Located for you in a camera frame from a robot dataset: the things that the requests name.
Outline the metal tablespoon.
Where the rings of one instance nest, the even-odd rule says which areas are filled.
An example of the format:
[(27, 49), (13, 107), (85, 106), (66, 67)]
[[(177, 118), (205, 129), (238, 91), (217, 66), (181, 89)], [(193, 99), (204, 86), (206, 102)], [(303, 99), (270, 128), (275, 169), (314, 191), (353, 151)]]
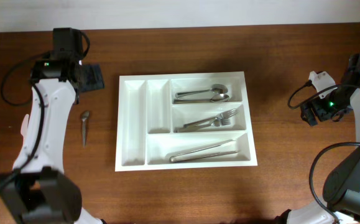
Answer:
[(210, 86), (209, 89), (206, 90), (198, 90), (198, 91), (185, 91), (185, 92), (179, 92), (175, 94), (176, 98), (181, 98), (188, 95), (194, 95), (199, 93), (205, 93), (205, 92), (213, 92), (216, 94), (224, 94), (228, 92), (228, 88), (225, 85), (222, 84), (213, 84)]
[(216, 94), (211, 98), (205, 99), (175, 99), (174, 104), (184, 104), (184, 103), (220, 103), (229, 101), (230, 96), (227, 94)]

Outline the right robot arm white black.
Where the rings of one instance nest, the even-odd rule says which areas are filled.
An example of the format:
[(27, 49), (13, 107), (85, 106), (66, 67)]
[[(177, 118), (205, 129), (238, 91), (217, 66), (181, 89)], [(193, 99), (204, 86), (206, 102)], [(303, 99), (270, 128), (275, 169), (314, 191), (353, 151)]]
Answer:
[[(332, 144), (317, 154), (308, 176), (314, 201), (298, 210), (284, 211), (274, 218), (274, 223), (360, 223), (360, 53), (350, 56), (340, 83), (335, 83), (326, 72), (311, 72), (304, 84), (309, 86), (316, 94), (297, 105), (287, 106), (300, 109), (301, 119), (310, 126), (329, 120), (338, 122), (353, 112), (356, 140)], [(339, 147), (354, 150), (329, 173), (319, 197), (313, 185), (315, 167), (325, 153)]]

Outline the metal fork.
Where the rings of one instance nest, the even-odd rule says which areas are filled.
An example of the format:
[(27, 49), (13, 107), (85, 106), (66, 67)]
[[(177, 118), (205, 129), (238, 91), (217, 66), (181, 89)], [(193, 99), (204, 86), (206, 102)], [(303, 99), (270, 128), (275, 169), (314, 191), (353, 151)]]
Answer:
[(230, 119), (216, 119), (212, 123), (209, 123), (209, 124), (197, 125), (194, 127), (187, 127), (187, 128), (178, 128), (174, 132), (175, 133), (194, 132), (194, 131), (197, 131), (197, 130), (203, 129), (203, 128), (221, 127), (221, 126), (226, 126), (226, 125), (230, 125), (230, 124), (231, 124)]
[(187, 123), (187, 124), (184, 124), (183, 127), (184, 128), (188, 128), (188, 127), (192, 127), (192, 126), (197, 126), (201, 123), (205, 123), (207, 121), (215, 121), (217, 119), (229, 119), (230, 117), (236, 115), (239, 113), (239, 110), (237, 108), (233, 108), (231, 110), (227, 110), (227, 111), (224, 111), (220, 114), (217, 114), (216, 116), (213, 116), (213, 117), (210, 117), (210, 118), (206, 118), (206, 119), (202, 119), (202, 120), (199, 120), (199, 121), (195, 121), (195, 122), (192, 122), (192, 123)]

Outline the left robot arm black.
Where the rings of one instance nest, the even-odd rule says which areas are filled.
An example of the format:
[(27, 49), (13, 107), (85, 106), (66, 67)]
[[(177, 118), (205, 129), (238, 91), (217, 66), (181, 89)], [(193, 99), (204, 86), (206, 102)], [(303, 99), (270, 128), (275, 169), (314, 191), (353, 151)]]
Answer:
[(104, 88), (98, 64), (82, 64), (90, 39), (74, 28), (53, 30), (53, 49), (33, 56), (32, 104), (22, 147), (10, 172), (0, 173), (0, 199), (16, 223), (104, 223), (83, 208), (80, 188), (64, 174), (68, 116), (79, 94)]

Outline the white plastic knife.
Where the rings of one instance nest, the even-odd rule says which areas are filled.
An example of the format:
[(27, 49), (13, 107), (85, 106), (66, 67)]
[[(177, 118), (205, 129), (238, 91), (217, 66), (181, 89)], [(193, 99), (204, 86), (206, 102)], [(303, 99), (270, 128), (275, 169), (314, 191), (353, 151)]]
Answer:
[(21, 130), (20, 130), (20, 134), (24, 139), (27, 136), (28, 125), (29, 125), (29, 114), (25, 114), (24, 119), (22, 120)]

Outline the small metal teaspoon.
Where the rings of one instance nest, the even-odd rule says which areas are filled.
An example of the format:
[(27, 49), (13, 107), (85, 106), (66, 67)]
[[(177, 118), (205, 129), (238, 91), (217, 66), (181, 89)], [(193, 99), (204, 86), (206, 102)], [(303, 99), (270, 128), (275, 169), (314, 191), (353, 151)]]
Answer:
[(89, 111), (84, 111), (81, 114), (81, 136), (82, 136), (82, 146), (86, 147), (86, 135), (87, 135), (87, 120), (90, 117)]

